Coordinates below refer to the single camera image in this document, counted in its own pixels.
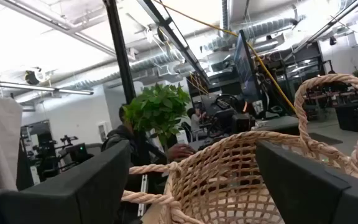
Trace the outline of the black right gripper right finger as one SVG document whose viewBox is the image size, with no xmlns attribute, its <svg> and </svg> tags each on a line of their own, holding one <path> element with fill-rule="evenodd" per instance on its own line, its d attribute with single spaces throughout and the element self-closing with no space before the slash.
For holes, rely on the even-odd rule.
<svg viewBox="0 0 358 224">
<path fill-rule="evenodd" d="M 358 224 L 358 179 L 267 141 L 256 161 L 285 224 Z"/>
</svg>

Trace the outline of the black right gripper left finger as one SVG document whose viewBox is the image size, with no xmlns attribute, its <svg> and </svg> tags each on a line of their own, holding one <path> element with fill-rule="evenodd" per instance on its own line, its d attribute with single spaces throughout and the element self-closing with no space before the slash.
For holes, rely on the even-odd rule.
<svg viewBox="0 0 358 224">
<path fill-rule="evenodd" d="M 0 190 L 0 224 L 113 224 L 131 166 L 128 141 L 21 191 Z"/>
</svg>

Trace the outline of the woven rope basket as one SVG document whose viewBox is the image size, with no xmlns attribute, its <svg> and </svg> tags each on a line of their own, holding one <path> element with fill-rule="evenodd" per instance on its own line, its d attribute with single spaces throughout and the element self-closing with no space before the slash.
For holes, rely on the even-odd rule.
<svg viewBox="0 0 358 224">
<path fill-rule="evenodd" d="M 358 178 L 358 140 L 350 156 L 311 139 L 303 109 L 304 94 L 314 86 L 343 82 L 358 89 L 358 78 L 331 74 L 305 81 L 295 94 L 299 135 L 273 131 L 233 134 L 180 161 L 132 167 L 131 174 L 167 172 L 163 194 L 125 191 L 122 200 L 161 206 L 157 224 L 284 224 L 259 172 L 256 142 L 266 140 Z"/>
</svg>

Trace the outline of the black background robot station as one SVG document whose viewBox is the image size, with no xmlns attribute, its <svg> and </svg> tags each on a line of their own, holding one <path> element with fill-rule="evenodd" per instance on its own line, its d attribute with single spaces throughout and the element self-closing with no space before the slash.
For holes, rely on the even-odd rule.
<svg viewBox="0 0 358 224">
<path fill-rule="evenodd" d="M 48 120 L 21 127 L 21 143 L 35 185 L 94 156 L 85 143 L 77 144 L 77 140 L 76 136 L 67 135 L 54 140 Z"/>
</svg>

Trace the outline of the person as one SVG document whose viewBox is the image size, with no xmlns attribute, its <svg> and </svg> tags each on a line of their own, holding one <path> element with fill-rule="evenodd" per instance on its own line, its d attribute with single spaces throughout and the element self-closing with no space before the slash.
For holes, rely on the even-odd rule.
<svg viewBox="0 0 358 224">
<path fill-rule="evenodd" d="M 189 108 L 186 113 L 191 120 L 191 130 L 199 130 L 200 121 L 206 117 L 206 112 L 202 113 L 199 108 Z"/>
<path fill-rule="evenodd" d="M 119 119 L 121 124 L 112 131 L 108 132 L 107 139 L 103 142 L 101 151 L 112 148 L 114 145 L 121 141 L 129 141 L 131 150 L 131 162 L 134 166 L 143 166 L 151 164 L 150 155 L 146 150 L 147 143 L 145 139 L 140 137 L 132 127 L 132 123 L 126 120 L 124 107 L 126 104 L 121 105 L 119 108 Z"/>
</svg>

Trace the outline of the grey desk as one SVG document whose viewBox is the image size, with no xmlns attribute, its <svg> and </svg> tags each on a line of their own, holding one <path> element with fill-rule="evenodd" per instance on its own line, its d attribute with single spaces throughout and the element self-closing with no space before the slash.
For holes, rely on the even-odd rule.
<svg viewBox="0 0 358 224">
<path fill-rule="evenodd" d="M 282 116 L 265 121 L 257 121 L 252 128 L 253 131 L 273 131 L 282 134 L 299 135 L 298 118 Z"/>
</svg>

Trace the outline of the black bin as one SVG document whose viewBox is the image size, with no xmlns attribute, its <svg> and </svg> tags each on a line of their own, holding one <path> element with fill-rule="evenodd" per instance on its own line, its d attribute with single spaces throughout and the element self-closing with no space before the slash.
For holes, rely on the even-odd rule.
<svg viewBox="0 0 358 224">
<path fill-rule="evenodd" d="M 337 105 L 335 112 L 342 130 L 358 132 L 358 103 Z"/>
</svg>

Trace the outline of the long ceiling light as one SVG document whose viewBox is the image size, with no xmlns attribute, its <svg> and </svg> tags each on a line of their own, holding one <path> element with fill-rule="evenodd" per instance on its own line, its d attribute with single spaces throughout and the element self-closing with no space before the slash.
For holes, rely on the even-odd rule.
<svg viewBox="0 0 358 224">
<path fill-rule="evenodd" d="M 1 82 L 1 81 L 0 81 L 0 87 L 20 89 L 20 90 L 60 92 L 60 93 L 69 93 L 69 94 L 77 94 L 77 95 L 93 95 L 94 94 L 93 91 L 88 91 L 88 90 L 70 90 L 70 89 L 64 89 L 64 88 L 54 88 L 54 87 L 27 85 L 27 84 Z"/>
</svg>

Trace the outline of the person's hand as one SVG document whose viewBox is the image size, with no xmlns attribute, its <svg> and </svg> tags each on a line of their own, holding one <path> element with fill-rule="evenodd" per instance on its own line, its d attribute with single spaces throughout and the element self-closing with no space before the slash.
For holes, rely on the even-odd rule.
<svg viewBox="0 0 358 224">
<path fill-rule="evenodd" d="M 180 161 L 193 155 L 196 151 L 188 144 L 175 144 L 166 151 L 170 162 Z"/>
</svg>

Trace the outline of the green potted plant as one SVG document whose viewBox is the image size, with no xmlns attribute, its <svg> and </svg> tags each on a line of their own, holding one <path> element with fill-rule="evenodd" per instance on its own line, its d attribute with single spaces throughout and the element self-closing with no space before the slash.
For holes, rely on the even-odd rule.
<svg viewBox="0 0 358 224">
<path fill-rule="evenodd" d="M 136 131 L 153 130 L 166 149 L 168 139 L 179 133 L 178 127 L 189 102 L 190 96 L 181 85 L 157 83 L 145 87 L 139 96 L 124 106 L 125 119 Z"/>
</svg>

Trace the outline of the black computer monitor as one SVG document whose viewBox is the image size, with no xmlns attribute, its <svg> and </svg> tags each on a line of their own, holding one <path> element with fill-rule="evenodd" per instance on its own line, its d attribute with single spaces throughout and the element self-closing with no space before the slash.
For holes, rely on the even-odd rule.
<svg viewBox="0 0 358 224">
<path fill-rule="evenodd" d="M 240 30 L 238 33 L 236 50 L 234 52 L 234 65 L 239 75 L 242 95 L 245 101 L 248 104 L 252 104 L 261 100 L 260 86 L 257 83 L 254 63 L 243 30 Z"/>
</svg>

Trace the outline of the black vertical frame post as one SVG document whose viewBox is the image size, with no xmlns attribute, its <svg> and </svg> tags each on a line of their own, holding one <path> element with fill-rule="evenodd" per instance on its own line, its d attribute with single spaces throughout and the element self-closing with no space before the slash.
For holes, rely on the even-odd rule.
<svg viewBox="0 0 358 224">
<path fill-rule="evenodd" d="M 136 97 L 131 68 L 127 56 L 126 45 L 122 33 L 121 22 L 119 20 L 119 13 L 117 10 L 116 0 L 103 0 L 106 7 L 109 26 L 111 30 L 112 39 L 114 42 L 114 50 L 116 53 L 117 62 L 119 65 L 119 72 L 121 76 L 122 86 L 126 97 L 126 103 L 130 104 Z"/>
</svg>

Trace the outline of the silver ventilation duct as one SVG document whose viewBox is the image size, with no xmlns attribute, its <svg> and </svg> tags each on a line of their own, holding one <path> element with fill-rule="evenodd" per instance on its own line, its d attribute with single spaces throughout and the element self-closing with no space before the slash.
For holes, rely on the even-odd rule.
<svg viewBox="0 0 358 224">
<path fill-rule="evenodd" d="M 243 30 L 246 34 L 258 37 L 293 26 L 295 22 L 296 20 L 292 18 L 279 18 L 271 21 L 250 24 L 248 26 L 242 26 L 238 28 L 236 32 Z M 204 44 L 196 44 L 196 48 L 198 50 L 201 49 L 203 52 L 208 52 L 230 46 L 233 43 L 234 36 L 230 35 L 229 37 L 216 37 Z M 159 67 L 172 62 L 182 62 L 184 60 L 184 54 L 180 52 L 180 50 L 175 47 L 165 47 L 163 49 L 148 51 L 146 57 L 136 62 L 132 62 L 129 65 L 132 77 L 135 77 L 136 72 Z M 76 89 L 89 89 L 92 86 L 100 85 L 102 83 L 120 78 L 121 75 L 117 65 L 100 67 L 97 70 L 77 75 L 71 86 Z"/>
</svg>

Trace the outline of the black overhead frame beam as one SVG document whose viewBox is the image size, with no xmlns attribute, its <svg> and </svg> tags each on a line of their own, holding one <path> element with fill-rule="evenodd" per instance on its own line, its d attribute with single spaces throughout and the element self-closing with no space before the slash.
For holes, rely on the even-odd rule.
<svg viewBox="0 0 358 224">
<path fill-rule="evenodd" d="M 186 62 L 195 69 L 195 72 L 201 79 L 207 84 L 211 84 L 205 69 L 201 66 L 200 61 L 196 58 L 196 55 L 191 50 L 188 42 L 173 20 L 168 6 L 165 6 L 161 0 L 137 0 L 137 2 L 159 28 L 161 28 L 162 32 L 167 35 L 169 40 L 181 52 Z"/>
</svg>

